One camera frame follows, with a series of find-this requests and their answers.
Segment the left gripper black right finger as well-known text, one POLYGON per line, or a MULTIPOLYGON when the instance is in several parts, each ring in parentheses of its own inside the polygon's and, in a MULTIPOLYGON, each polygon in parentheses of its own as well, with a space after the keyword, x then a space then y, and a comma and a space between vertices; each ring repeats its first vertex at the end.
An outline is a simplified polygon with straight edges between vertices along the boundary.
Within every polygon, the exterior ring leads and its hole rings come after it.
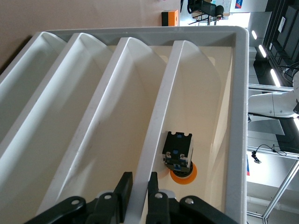
POLYGON ((146 224, 171 224, 171 208, 176 203, 158 188, 157 172, 152 172, 148 183, 148 214, 146 224))

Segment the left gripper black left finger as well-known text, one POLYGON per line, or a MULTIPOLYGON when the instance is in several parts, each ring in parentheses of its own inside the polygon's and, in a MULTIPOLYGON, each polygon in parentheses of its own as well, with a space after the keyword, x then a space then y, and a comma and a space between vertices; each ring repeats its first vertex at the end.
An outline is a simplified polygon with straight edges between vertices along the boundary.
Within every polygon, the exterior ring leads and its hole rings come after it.
POLYGON ((93 200, 92 212, 86 224, 120 224, 124 222, 131 190, 133 173, 124 172, 113 191, 99 194, 93 200))

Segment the orange push button switch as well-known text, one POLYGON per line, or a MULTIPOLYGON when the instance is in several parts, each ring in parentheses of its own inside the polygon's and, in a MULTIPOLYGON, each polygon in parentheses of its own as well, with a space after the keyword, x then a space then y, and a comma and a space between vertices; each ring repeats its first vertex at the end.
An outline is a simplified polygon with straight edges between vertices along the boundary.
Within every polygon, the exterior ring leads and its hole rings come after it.
POLYGON ((168 132, 164 143, 163 161, 170 170, 174 182, 187 185, 197 176, 197 167, 192 162, 193 135, 181 132, 168 132))

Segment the white drawer cabinet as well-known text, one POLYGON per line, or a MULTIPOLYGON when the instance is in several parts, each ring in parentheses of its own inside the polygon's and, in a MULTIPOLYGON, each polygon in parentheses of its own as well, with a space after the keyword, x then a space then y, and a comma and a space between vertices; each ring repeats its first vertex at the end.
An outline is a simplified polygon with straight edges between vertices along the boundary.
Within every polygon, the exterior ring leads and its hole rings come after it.
POLYGON ((125 224, 145 224, 147 184, 246 223, 248 32, 240 27, 52 30, 0 76, 0 224, 133 173, 125 224), (173 181, 167 133, 193 135, 195 180, 173 181))

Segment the orange box with hole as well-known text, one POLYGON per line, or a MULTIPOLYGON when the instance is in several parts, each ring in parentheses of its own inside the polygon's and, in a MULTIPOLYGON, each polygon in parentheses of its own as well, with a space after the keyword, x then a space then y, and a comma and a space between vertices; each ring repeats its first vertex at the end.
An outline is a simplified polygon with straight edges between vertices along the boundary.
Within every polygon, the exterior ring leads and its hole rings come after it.
POLYGON ((164 10, 161 12, 161 26, 178 26, 178 10, 164 10))

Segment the black office chair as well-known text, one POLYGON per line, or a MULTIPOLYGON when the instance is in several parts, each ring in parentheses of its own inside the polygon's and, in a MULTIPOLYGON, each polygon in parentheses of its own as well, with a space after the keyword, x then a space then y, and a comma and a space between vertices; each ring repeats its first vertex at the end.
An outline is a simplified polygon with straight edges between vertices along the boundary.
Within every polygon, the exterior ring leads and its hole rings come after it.
POLYGON ((221 5, 212 4, 204 0, 188 0, 187 11, 195 19, 189 25, 200 22, 216 23, 224 17, 224 7, 221 5))

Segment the aluminium profile frame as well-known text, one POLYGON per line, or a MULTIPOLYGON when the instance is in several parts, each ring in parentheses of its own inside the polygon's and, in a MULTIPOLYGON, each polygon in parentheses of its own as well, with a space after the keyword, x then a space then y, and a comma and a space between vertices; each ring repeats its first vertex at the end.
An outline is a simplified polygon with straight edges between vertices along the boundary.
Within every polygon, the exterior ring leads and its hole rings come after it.
MULTIPOLYGON (((272 92, 287 92, 291 91, 292 87, 281 87, 281 86, 273 86, 273 85, 261 85, 261 84, 250 84, 249 85, 250 90, 254 91, 262 91, 263 94, 265 93, 272 93, 272 92)), ((268 218, 270 216, 270 213, 273 211, 275 206, 278 204, 279 199, 283 195, 284 191, 287 189, 288 185, 291 183, 293 180, 294 176, 296 175, 297 171, 299 170, 299 154, 297 153, 290 153, 290 152, 285 152, 281 150, 280 146, 268 146, 266 144, 260 145, 256 148, 254 147, 247 147, 248 151, 252 152, 251 157, 254 159, 254 162, 257 164, 260 164, 261 161, 257 158, 256 154, 257 152, 261 152, 263 154, 270 154, 270 155, 275 155, 275 156, 280 156, 280 157, 285 157, 289 159, 294 159, 295 163, 293 164, 292 168, 290 169, 289 173, 287 174, 286 178, 282 181, 280 187, 278 188, 277 193, 275 196, 272 198, 271 201, 268 201, 264 206, 267 207, 265 212, 261 214, 253 213, 253 212, 247 212, 248 216, 259 218, 262 220, 263 224, 268 224, 268 218)))

